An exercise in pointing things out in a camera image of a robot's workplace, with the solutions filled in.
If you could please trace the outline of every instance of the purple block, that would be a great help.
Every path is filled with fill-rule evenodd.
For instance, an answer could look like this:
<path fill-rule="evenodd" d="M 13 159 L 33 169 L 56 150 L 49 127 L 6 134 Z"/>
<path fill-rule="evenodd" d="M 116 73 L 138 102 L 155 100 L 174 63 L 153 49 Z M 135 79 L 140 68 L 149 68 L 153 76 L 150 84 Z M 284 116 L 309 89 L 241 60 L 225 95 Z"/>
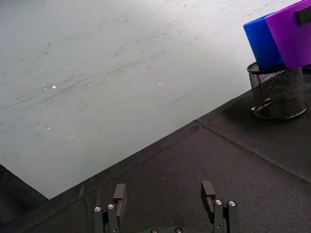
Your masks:
<path fill-rule="evenodd" d="M 311 22 L 299 25 L 296 13 L 310 6 L 302 0 L 265 18 L 287 67 L 311 64 Z"/>

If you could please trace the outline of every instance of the wire mesh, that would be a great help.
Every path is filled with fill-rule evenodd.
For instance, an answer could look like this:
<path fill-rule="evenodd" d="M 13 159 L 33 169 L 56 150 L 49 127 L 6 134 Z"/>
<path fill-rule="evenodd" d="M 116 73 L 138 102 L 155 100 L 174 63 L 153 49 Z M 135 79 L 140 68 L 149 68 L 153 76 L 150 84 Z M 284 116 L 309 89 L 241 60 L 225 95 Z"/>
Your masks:
<path fill-rule="evenodd" d="M 257 116 L 288 119 L 307 109 L 301 67 L 265 73 L 252 72 L 250 66 L 248 70 L 256 105 L 254 113 Z"/>

